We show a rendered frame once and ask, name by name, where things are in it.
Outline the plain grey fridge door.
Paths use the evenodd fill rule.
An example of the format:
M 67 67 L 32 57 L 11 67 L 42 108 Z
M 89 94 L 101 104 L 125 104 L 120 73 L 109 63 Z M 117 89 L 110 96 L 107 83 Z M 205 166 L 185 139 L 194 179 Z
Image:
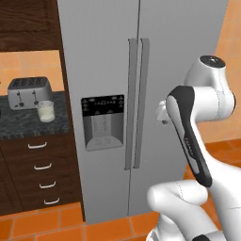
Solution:
M 200 56 L 216 51 L 228 0 L 139 0 L 137 81 L 129 214 L 149 213 L 150 186 L 183 178 L 185 154 L 171 124 L 156 119 L 159 103 L 182 85 Z M 140 39 L 150 40 L 140 167 L 134 169 L 141 63 Z

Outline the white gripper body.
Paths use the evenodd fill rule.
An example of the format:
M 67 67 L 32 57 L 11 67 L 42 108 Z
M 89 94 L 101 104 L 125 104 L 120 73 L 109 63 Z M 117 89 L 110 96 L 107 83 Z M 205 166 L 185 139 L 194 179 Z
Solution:
M 157 119 L 161 121 L 163 124 L 171 124 L 171 119 L 169 117 L 166 101 L 163 100 L 159 103 L 157 108 Z

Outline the dark wood drawer front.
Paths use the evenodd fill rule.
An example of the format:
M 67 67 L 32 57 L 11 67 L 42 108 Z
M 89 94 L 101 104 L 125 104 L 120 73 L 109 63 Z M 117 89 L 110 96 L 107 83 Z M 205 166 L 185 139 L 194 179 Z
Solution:
M 54 201 L 58 197 L 60 197 L 60 201 L 57 204 L 45 205 L 43 203 L 44 200 Z M 67 203 L 78 202 L 78 201 L 79 201 L 79 198 L 76 195 L 74 195 L 72 192 L 53 193 L 53 194 L 47 193 L 46 195 L 37 194 L 37 195 L 22 197 L 22 204 L 25 211 L 48 208 L 48 207 L 63 205 Z
M 50 185 L 56 181 L 56 186 L 47 189 L 40 189 L 39 184 Z M 18 177 L 14 180 L 17 190 L 23 195 L 53 194 L 71 192 L 74 188 L 74 181 L 69 175 L 31 175 Z
M 29 150 L 27 147 L 27 144 L 40 145 L 45 141 L 47 142 L 47 146 L 45 148 Z M 63 135 L 27 137 L 1 140 L 0 150 L 2 151 L 4 158 L 9 160 L 14 158 L 19 159 L 64 153 L 68 150 L 68 144 Z
M 45 170 L 34 170 L 34 166 L 43 167 L 52 163 L 52 167 Z M 69 158 L 64 155 L 29 157 L 9 159 L 7 161 L 10 173 L 15 177 L 31 175 L 47 175 L 49 173 L 66 173 L 72 166 Z

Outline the silver toaster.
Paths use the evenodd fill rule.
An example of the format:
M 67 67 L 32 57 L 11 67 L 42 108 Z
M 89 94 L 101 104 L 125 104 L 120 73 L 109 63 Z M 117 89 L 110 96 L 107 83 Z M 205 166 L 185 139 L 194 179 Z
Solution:
M 52 100 L 52 88 L 45 76 L 15 78 L 8 86 L 8 104 L 12 110 L 32 109 L 38 102 Z

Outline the grey fridge door with dispenser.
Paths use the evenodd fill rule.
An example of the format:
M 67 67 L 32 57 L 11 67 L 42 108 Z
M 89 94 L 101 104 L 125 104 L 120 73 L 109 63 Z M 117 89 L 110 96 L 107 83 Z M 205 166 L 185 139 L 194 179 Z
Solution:
M 138 0 L 57 0 L 88 224 L 129 215 L 129 39 Z

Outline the dark wood cupboard door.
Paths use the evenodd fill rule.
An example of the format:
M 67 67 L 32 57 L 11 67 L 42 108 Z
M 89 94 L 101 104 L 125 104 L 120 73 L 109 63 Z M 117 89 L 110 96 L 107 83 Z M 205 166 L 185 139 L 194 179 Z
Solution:
M 0 150 L 0 216 L 20 213 L 23 210 L 5 158 Z

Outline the glass of lemonade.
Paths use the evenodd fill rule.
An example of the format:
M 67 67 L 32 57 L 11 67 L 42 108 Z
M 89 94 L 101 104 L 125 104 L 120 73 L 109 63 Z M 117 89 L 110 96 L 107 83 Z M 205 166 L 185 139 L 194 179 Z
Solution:
M 55 116 L 55 107 L 52 101 L 41 101 L 36 105 L 39 118 L 42 122 L 51 122 Z

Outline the dark wood wall cupboard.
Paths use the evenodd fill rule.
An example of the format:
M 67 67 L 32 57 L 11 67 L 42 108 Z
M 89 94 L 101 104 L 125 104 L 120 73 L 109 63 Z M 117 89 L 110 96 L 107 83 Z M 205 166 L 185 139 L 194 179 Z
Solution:
M 56 0 L 0 0 L 0 52 L 58 50 Z

